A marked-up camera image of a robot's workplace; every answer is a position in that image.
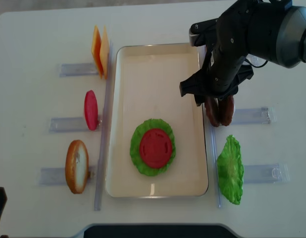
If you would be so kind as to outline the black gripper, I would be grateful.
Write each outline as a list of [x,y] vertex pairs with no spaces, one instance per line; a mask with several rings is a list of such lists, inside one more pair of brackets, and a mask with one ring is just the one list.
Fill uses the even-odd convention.
[[193,94],[200,105],[204,97],[222,100],[238,92],[238,85],[252,73],[238,76],[239,69],[249,51],[247,32],[250,13],[254,9],[250,0],[238,0],[219,18],[201,22],[204,26],[206,56],[201,69],[180,83],[180,94]]

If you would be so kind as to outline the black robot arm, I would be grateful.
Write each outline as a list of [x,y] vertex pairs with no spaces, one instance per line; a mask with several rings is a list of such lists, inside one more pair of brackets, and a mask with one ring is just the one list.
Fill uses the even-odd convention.
[[193,47],[206,47],[202,67],[180,83],[182,96],[197,105],[207,97],[223,100],[251,79],[248,55],[285,68],[306,63],[306,7],[290,0],[238,0],[218,18],[195,23],[189,30]]

